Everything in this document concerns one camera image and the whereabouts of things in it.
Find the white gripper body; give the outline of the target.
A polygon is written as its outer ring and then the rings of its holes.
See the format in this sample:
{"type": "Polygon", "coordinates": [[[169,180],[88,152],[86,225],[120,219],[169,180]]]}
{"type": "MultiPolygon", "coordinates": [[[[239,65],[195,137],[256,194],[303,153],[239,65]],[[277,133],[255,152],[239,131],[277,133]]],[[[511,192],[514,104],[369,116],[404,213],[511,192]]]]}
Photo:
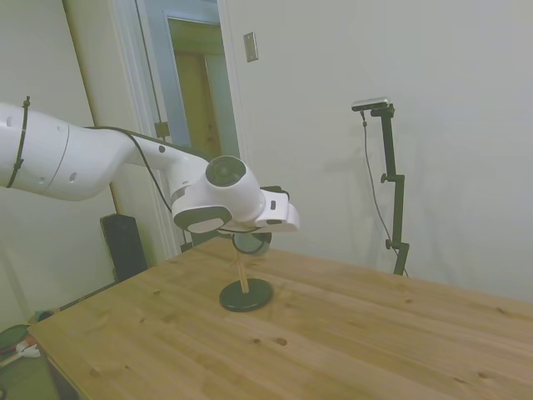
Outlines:
{"type": "Polygon", "coordinates": [[[281,187],[262,187],[264,207],[253,221],[261,233],[288,233],[300,228],[300,217],[290,202],[287,191],[281,187]]]}

